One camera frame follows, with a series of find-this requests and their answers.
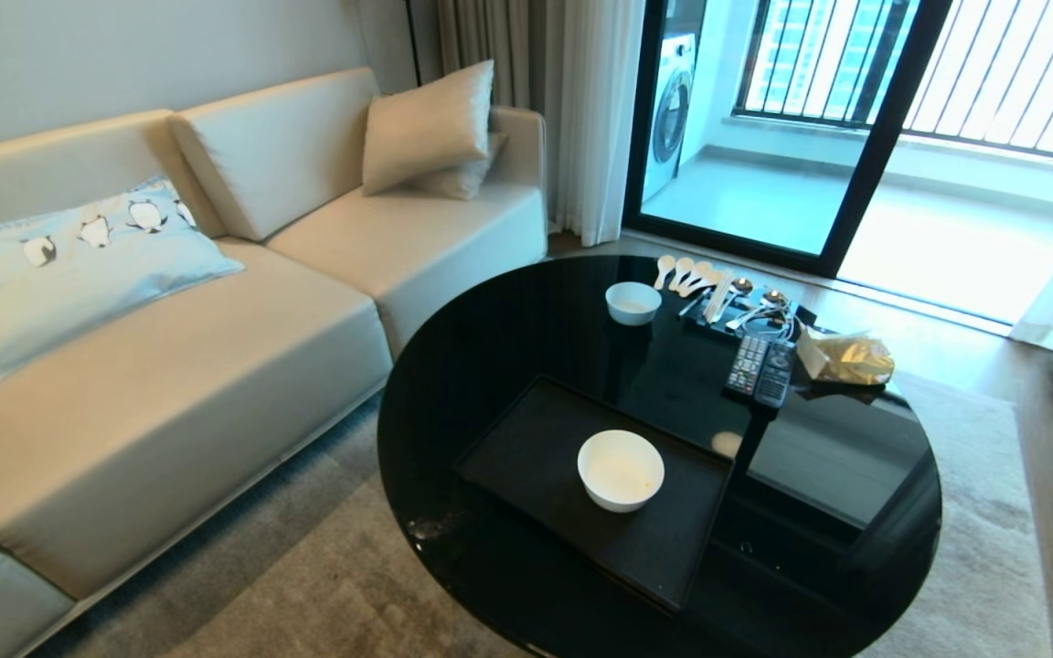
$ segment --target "sofa backrest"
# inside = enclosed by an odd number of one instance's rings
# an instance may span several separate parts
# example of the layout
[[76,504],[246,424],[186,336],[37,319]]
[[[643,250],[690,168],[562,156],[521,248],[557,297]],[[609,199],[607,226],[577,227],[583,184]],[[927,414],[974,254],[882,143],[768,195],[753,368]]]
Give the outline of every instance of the sofa backrest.
[[59,212],[168,176],[207,236],[225,236],[184,161],[168,109],[93,121],[0,142],[0,224]]
[[225,228],[263,240],[359,187],[378,94],[362,67],[184,109],[170,125]]

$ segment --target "black door frame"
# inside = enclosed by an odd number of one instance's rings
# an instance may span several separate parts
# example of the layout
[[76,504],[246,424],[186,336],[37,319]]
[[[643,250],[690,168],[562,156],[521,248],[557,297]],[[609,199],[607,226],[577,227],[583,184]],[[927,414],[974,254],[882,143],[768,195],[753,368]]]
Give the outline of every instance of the black door frame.
[[[719,3],[723,0],[708,0]],[[856,230],[860,227],[863,213],[872,203],[872,197],[880,184],[885,166],[901,134],[905,117],[912,100],[916,97],[925,68],[932,59],[946,23],[953,0],[919,0],[916,14],[901,54],[896,61],[896,69],[889,88],[885,92],[880,112],[863,144],[859,162],[856,163],[845,192],[839,212],[835,214],[828,241],[819,255],[808,254],[766,242],[728,236],[698,225],[681,224],[641,212],[641,196],[644,186],[644,167],[648,166],[648,141],[652,137],[653,103],[656,94],[656,74],[660,67],[661,39],[664,37],[664,9],[668,0],[648,0],[644,5],[644,25],[640,44],[639,71],[636,72],[636,101],[633,108],[632,148],[628,159],[628,184],[623,197],[623,225],[655,236],[672,238],[694,245],[707,246],[743,257],[763,261],[770,265],[787,266],[791,270],[818,274],[834,279],[843,257],[852,246]],[[752,66],[750,59],[747,65]]]

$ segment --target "washer door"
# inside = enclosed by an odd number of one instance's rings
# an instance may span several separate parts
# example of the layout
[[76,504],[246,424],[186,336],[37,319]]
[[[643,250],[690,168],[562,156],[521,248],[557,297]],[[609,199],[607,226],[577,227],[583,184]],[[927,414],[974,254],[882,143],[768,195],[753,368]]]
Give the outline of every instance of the washer door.
[[669,79],[656,105],[653,118],[653,158],[658,163],[667,163],[676,156],[684,137],[684,124],[690,116],[690,72],[678,71]]

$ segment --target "black tray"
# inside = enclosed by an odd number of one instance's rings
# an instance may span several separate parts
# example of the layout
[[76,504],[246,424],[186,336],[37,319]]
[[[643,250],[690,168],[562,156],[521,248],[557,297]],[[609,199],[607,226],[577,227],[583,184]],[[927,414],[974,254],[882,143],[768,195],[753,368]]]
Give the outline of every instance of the black tray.
[[[664,460],[664,483],[639,511],[598,507],[582,486],[577,454],[603,430],[637,433]],[[689,598],[731,463],[540,376],[455,467],[675,613]]]

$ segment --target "sofa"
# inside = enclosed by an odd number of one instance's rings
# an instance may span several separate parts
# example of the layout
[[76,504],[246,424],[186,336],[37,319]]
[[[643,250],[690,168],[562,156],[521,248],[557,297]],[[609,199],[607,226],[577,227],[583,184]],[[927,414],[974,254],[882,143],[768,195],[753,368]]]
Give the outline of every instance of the sofa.
[[384,384],[417,328],[543,257],[543,122],[471,201],[364,197],[369,69],[0,144],[0,222],[167,176],[241,274],[0,383],[0,655],[25,654]]

